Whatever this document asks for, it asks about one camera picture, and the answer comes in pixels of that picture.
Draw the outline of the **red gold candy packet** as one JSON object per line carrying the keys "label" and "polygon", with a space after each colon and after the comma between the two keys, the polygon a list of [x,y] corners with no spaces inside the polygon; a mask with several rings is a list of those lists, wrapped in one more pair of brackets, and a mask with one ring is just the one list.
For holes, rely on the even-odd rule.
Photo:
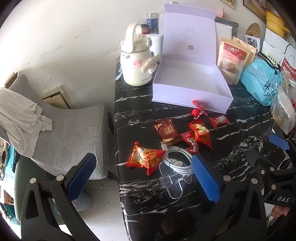
{"label": "red gold candy packet", "polygon": [[166,150],[144,148],[135,142],[132,153],[126,161],[126,166],[132,168],[146,168],[147,175],[151,176],[159,167]]}
{"label": "red gold candy packet", "polygon": [[195,140],[202,144],[212,147],[209,130],[205,127],[202,119],[196,119],[189,123],[190,129],[194,132]]}

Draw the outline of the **red ketchup sachet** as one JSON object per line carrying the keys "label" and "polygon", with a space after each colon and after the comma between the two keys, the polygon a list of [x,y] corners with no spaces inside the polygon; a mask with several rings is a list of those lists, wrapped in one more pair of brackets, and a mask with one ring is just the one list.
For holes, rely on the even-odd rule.
{"label": "red ketchup sachet", "polygon": [[230,123],[224,114],[217,116],[217,117],[209,118],[209,120],[210,120],[211,125],[215,129],[217,129],[219,126],[228,125]]}

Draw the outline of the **dark red brown snack packet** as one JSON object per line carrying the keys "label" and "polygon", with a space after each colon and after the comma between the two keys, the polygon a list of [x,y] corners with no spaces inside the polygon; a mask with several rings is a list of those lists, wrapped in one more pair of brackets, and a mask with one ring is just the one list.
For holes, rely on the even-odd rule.
{"label": "dark red brown snack packet", "polygon": [[178,138],[178,133],[170,118],[156,120],[154,127],[164,142],[169,143]]}

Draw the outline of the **clear plastic clip holder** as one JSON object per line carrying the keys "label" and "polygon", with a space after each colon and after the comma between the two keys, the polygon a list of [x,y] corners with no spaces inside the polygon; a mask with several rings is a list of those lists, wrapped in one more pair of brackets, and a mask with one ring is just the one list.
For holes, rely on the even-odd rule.
{"label": "clear plastic clip holder", "polygon": [[171,199],[179,199],[183,195],[183,186],[192,183],[192,175],[182,175],[168,167],[163,162],[159,165],[159,178],[163,189],[167,190]]}

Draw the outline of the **small red snack sachet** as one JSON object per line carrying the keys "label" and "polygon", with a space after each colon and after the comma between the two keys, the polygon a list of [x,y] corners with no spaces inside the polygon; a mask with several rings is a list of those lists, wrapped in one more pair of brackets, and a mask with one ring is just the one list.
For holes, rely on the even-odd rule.
{"label": "small red snack sachet", "polygon": [[195,140],[195,135],[192,131],[188,131],[185,133],[179,134],[184,142],[186,142],[189,147],[186,148],[186,151],[192,155],[199,153],[199,146],[197,141]]}

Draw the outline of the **clear plastic bag of food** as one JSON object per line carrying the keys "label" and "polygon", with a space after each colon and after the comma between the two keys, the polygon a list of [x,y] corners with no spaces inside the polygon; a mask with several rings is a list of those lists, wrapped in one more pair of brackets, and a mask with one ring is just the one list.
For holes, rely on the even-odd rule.
{"label": "clear plastic bag of food", "polygon": [[278,127],[288,135],[295,127],[295,80],[287,70],[281,73],[281,78],[281,83],[275,85],[277,94],[270,112]]}

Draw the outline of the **green chair seat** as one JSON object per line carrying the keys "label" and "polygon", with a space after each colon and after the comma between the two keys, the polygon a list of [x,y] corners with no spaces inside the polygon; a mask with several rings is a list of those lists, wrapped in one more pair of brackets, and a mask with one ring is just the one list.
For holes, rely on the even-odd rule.
{"label": "green chair seat", "polygon": [[31,159],[19,156],[16,162],[14,177],[14,206],[18,221],[21,221],[23,200],[31,178],[36,178],[38,181],[49,181],[53,180],[55,176],[43,170]]}

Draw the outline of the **light blue plastic bag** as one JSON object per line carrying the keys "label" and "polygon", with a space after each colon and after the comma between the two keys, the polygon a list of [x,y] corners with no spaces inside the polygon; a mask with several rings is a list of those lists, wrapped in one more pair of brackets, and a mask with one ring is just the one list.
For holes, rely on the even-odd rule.
{"label": "light blue plastic bag", "polygon": [[245,70],[240,80],[247,91],[263,106],[271,105],[278,93],[276,84],[282,82],[281,73],[262,59],[255,59]]}

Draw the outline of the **red white paper bag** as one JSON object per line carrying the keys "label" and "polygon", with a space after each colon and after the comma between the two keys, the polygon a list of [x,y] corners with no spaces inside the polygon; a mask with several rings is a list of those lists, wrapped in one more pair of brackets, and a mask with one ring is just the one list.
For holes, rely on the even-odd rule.
{"label": "red white paper bag", "polygon": [[281,61],[280,71],[281,72],[287,71],[293,80],[296,79],[296,69],[290,65],[286,57],[284,57],[283,60]]}

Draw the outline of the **light grey cloth garment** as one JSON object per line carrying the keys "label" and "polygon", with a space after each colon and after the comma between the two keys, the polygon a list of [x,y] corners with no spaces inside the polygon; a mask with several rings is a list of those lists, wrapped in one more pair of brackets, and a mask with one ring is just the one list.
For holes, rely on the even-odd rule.
{"label": "light grey cloth garment", "polygon": [[1,88],[1,127],[12,146],[23,156],[34,155],[40,132],[52,131],[53,120],[32,100]]}

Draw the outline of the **kraft hawthorn snack pouch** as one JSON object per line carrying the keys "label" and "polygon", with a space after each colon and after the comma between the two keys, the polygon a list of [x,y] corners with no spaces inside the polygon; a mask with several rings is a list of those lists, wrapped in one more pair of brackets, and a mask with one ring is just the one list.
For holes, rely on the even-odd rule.
{"label": "kraft hawthorn snack pouch", "polygon": [[225,38],[221,39],[217,66],[227,84],[236,85],[249,57],[248,49]]}

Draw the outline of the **black white photo card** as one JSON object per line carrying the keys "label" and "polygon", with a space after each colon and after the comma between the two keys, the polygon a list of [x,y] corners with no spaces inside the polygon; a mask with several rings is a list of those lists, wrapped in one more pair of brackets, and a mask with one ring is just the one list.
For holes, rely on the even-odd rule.
{"label": "black white photo card", "polygon": [[245,35],[245,39],[247,40],[247,43],[251,46],[253,46],[254,48],[257,49],[257,51],[260,50],[260,39],[257,37],[253,37],[250,35]]}

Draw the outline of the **woven straw fan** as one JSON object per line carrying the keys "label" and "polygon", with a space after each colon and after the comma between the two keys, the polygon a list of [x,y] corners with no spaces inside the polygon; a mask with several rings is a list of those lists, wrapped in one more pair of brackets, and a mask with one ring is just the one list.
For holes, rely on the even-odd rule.
{"label": "woven straw fan", "polygon": [[252,23],[246,30],[245,35],[260,38],[261,30],[258,23]]}

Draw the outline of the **lavender open gift box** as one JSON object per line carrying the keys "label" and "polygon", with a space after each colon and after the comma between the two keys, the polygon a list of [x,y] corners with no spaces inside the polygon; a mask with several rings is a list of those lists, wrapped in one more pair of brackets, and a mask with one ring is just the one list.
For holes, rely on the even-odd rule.
{"label": "lavender open gift box", "polygon": [[214,11],[165,4],[163,54],[152,82],[152,101],[226,113],[232,93],[216,65]]}

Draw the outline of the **yellow pot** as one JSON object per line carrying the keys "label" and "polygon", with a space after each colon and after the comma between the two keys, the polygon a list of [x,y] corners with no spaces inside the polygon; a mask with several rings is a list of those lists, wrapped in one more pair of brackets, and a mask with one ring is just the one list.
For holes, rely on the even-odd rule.
{"label": "yellow pot", "polygon": [[285,27],[285,23],[282,18],[278,17],[271,11],[266,12],[266,27],[284,38],[286,33],[290,31]]}

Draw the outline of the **black white foil bag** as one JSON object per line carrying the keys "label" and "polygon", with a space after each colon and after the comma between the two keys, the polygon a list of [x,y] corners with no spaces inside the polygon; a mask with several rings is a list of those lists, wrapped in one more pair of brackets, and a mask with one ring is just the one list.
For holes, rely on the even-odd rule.
{"label": "black white foil bag", "polygon": [[215,18],[216,42],[219,45],[222,38],[232,40],[237,37],[239,24],[225,18]]}

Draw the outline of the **white paper cup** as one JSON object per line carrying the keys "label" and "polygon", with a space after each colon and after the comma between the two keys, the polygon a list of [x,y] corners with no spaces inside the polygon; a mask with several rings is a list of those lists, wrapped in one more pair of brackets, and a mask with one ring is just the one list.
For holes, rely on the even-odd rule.
{"label": "white paper cup", "polygon": [[150,37],[150,51],[154,53],[154,56],[160,54],[162,56],[163,53],[163,35],[161,34],[147,34],[147,37]]}

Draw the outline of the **red jar black lid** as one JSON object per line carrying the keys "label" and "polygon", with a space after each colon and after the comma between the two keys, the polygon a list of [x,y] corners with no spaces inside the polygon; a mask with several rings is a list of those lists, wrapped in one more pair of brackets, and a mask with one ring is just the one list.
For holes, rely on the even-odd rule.
{"label": "red jar black lid", "polygon": [[142,34],[143,35],[149,34],[149,28],[148,28],[147,24],[141,24],[140,26],[142,28]]}

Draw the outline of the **blue label clear jar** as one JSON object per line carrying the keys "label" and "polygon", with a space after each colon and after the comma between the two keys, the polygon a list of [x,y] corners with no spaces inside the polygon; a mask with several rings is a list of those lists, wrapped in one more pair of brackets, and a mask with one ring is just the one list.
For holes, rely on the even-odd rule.
{"label": "blue label clear jar", "polygon": [[147,27],[150,34],[159,34],[159,15],[158,13],[146,13]]}

